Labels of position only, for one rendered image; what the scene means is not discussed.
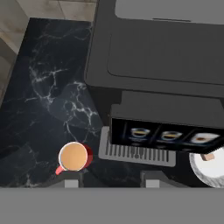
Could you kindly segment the brown sugar cube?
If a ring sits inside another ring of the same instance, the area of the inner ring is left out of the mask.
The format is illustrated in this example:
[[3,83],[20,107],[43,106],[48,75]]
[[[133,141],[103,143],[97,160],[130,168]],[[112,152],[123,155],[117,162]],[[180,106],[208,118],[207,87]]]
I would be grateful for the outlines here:
[[201,154],[201,158],[203,161],[210,161],[214,159],[214,154],[213,153]]

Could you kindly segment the red coffee mug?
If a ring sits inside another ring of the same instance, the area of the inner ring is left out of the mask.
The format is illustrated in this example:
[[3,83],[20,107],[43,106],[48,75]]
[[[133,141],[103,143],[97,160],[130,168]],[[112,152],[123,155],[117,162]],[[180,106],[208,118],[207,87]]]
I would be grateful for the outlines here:
[[59,167],[55,174],[78,172],[87,168],[93,161],[93,152],[86,145],[78,142],[65,144],[59,151]]

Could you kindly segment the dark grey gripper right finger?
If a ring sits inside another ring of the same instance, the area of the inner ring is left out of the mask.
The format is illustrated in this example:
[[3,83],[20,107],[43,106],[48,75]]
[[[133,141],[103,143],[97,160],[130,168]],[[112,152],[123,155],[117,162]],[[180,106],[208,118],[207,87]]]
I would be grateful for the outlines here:
[[162,171],[142,171],[141,187],[144,188],[185,188],[185,185],[171,180]]

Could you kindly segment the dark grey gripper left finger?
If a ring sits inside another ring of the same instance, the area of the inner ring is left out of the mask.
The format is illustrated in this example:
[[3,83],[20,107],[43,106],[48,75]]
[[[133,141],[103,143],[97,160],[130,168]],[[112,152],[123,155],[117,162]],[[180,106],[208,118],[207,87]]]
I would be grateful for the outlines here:
[[82,188],[84,175],[82,171],[63,171],[54,179],[41,184],[40,188]]

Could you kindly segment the black coffee machine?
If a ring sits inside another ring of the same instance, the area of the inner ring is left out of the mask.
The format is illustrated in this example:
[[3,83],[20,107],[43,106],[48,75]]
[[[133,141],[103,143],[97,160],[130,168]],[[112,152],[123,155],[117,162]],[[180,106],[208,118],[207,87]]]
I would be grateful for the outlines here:
[[85,82],[101,159],[173,167],[224,146],[224,0],[98,0]]

